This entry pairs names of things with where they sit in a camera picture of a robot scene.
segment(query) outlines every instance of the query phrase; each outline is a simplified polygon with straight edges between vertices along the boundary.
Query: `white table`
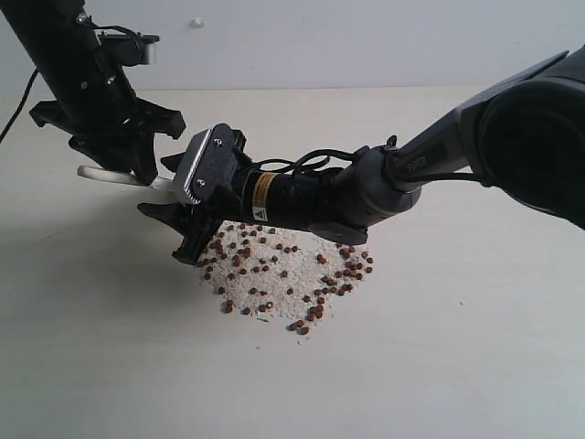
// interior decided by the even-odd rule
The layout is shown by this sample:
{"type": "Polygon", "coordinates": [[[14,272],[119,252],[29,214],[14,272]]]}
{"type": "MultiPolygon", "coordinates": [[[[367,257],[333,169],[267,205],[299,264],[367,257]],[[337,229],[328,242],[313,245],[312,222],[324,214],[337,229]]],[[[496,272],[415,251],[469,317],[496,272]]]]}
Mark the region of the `white table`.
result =
{"type": "MultiPolygon", "coordinates": [[[[219,122],[256,159],[411,138],[477,88],[146,92],[181,141],[219,122]]],[[[29,104],[38,96],[31,97],[29,104]]],[[[5,121],[17,97],[1,101],[5,121]]],[[[0,147],[0,436],[582,438],[585,234],[445,182],[370,231],[377,269],[301,346],[224,316],[143,217],[144,189],[24,114],[0,147]]]]}

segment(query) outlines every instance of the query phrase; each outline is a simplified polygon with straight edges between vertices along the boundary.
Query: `warning label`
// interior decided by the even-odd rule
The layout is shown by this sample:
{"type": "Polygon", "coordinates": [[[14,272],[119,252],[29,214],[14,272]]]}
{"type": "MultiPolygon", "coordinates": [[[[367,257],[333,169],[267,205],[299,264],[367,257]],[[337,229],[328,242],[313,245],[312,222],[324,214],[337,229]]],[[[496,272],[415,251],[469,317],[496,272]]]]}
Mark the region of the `warning label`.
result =
{"type": "Polygon", "coordinates": [[[268,198],[268,190],[271,187],[272,180],[278,174],[273,172],[265,172],[256,181],[254,193],[252,196],[252,216],[258,221],[268,221],[268,212],[266,211],[266,199],[268,198]]]}

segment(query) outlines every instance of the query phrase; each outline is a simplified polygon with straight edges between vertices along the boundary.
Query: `wall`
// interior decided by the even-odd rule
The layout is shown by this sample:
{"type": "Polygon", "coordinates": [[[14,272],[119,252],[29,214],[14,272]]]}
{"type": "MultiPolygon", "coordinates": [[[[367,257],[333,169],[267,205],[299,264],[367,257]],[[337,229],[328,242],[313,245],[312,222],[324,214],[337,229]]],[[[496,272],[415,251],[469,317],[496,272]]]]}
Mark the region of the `wall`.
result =
{"type": "MultiPolygon", "coordinates": [[[[585,43],[582,0],[88,0],[100,24],[162,38],[137,89],[488,83],[585,43]],[[201,17],[206,25],[192,28],[201,17]]],[[[0,91],[32,64],[2,17],[0,91]]]]}

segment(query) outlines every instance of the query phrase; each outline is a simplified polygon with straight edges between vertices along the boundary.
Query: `robotic arm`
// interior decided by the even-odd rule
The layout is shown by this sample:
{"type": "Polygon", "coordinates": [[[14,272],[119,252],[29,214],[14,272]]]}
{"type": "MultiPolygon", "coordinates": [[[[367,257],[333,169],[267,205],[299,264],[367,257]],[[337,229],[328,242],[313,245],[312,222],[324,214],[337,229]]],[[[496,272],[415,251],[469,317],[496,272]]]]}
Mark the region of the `robotic arm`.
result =
{"type": "MultiPolygon", "coordinates": [[[[2,10],[57,98],[31,114],[71,133],[69,145],[103,168],[156,177],[154,133],[177,138],[179,112],[136,98],[121,65],[147,61],[157,40],[123,27],[96,36],[83,0],[0,0],[2,10]]],[[[173,253],[195,264],[223,220],[310,231],[360,244],[370,226],[412,208],[431,181],[500,187],[517,201],[585,225],[585,48],[560,53],[499,82],[401,148],[396,136],[354,153],[317,150],[296,162],[255,163],[242,132],[218,124],[162,159],[177,202],[138,209],[183,237],[173,253]],[[350,164],[325,167],[330,158],[350,164]],[[283,166],[264,171],[263,166],[283,166]],[[455,173],[470,166],[472,174],[455,173]]]]}

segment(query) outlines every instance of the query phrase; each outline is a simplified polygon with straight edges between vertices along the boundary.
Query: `grain pile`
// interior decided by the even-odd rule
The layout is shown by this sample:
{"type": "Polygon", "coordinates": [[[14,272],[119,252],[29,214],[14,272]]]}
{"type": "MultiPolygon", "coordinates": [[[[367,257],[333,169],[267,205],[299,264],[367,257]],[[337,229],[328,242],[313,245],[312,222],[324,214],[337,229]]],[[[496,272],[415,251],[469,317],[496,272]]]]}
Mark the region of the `grain pile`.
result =
{"type": "Polygon", "coordinates": [[[372,273],[373,262],[365,246],[225,221],[197,268],[223,295],[225,313],[283,317],[291,331],[306,335],[331,315],[334,297],[350,294],[372,273]]]}

